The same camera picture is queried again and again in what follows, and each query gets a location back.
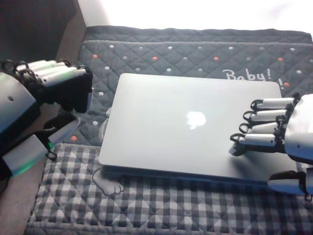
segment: quilted blanket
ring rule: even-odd
[[[302,197],[136,177],[108,178],[101,188],[92,180],[122,73],[275,81],[282,96],[313,93],[309,34],[97,26],[87,29],[78,64],[94,73],[92,108],[55,148],[57,162],[47,161],[26,234],[312,233],[312,203]]]

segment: robotic hand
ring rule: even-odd
[[[255,100],[244,113],[247,123],[241,133],[230,137],[235,142],[234,156],[246,151],[286,153],[292,160],[313,164],[313,94],[293,98]],[[312,200],[313,168],[307,172],[284,171],[273,174],[268,186],[280,192],[304,195]]]
[[[24,172],[45,155],[49,157],[51,148],[79,125],[80,119],[68,113],[48,121],[42,131],[19,139],[40,115],[43,103],[56,102],[65,111],[87,112],[93,74],[87,67],[72,66],[65,60],[29,64],[6,60],[0,64],[0,179],[5,179]]]

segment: apple logo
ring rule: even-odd
[[[191,111],[187,113],[187,119],[191,130],[194,130],[197,126],[203,126],[206,122],[205,116],[201,112]]]

